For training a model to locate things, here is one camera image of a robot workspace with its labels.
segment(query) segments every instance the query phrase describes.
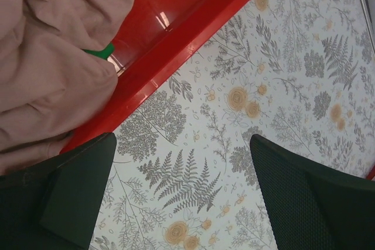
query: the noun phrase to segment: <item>gray leaf pattern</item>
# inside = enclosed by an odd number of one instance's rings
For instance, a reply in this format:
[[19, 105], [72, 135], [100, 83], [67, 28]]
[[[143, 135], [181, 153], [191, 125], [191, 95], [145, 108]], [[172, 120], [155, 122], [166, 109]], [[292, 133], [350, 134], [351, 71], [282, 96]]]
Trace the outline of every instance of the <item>gray leaf pattern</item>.
[[168, 97], [166, 91], [150, 96], [121, 124], [117, 136], [118, 152], [142, 161], [155, 154], [156, 140], [160, 136], [169, 143], [175, 143], [186, 122], [186, 115], [176, 101], [176, 96], [172, 94]]
[[115, 130], [90, 250], [276, 250], [256, 133], [366, 176], [375, 58], [360, 7], [249, 1]]
[[316, 117], [316, 120], [319, 120], [326, 116], [330, 101], [330, 95], [326, 91], [321, 92], [314, 98], [315, 106], [312, 112]]

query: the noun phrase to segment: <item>fern leaf print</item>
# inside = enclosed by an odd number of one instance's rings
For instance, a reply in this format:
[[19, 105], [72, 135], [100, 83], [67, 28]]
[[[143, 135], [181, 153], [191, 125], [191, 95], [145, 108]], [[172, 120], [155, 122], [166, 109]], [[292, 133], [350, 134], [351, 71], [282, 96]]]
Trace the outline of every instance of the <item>fern leaf print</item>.
[[174, 213], [186, 207], [197, 207], [198, 213], [204, 206], [207, 211], [210, 210], [214, 198], [221, 190], [221, 187], [216, 187], [220, 173], [210, 181], [209, 167], [205, 160], [199, 175], [196, 171], [194, 150], [190, 151], [185, 164], [183, 164], [182, 150], [174, 165], [171, 164], [171, 156], [172, 152], [167, 155], [162, 166], [160, 166], [160, 159], [157, 158], [155, 163], [150, 160], [148, 164], [145, 163], [138, 168], [146, 175], [146, 180], [152, 181], [150, 187], [158, 184], [154, 191], [154, 194], [159, 193], [158, 201], [169, 196], [170, 199], [163, 207], [175, 204]]
[[335, 38], [322, 40], [325, 59], [327, 60], [327, 70], [332, 70], [329, 78], [334, 77], [333, 85], [340, 83], [344, 85], [344, 90], [351, 89], [352, 84], [358, 72], [356, 71], [358, 61], [354, 64], [353, 48], [349, 53], [349, 37], [336, 35]]

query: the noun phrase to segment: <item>white patterned floor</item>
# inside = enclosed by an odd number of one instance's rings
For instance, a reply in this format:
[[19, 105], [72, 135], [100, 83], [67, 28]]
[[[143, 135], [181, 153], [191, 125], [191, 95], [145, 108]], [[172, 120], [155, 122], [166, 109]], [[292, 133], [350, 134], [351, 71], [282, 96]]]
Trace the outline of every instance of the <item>white patterned floor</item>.
[[364, 177], [375, 60], [359, 0], [252, 0], [117, 130], [90, 249], [276, 249], [248, 141]]

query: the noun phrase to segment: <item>green object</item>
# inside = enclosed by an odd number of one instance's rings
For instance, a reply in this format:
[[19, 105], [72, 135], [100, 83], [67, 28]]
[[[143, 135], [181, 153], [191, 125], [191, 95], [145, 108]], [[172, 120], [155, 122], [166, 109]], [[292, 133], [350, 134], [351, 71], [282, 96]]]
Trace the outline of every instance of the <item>green object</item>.
[[108, 57], [114, 52], [114, 50], [115, 46], [112, 43], [108, 44], [107, 47], [104, 48], [104, 50], [102, 51], [92, 51], [83, 49], [83, 51], [85, 51], [86, 53], [97, 56], [104, 60], [107, 60]]

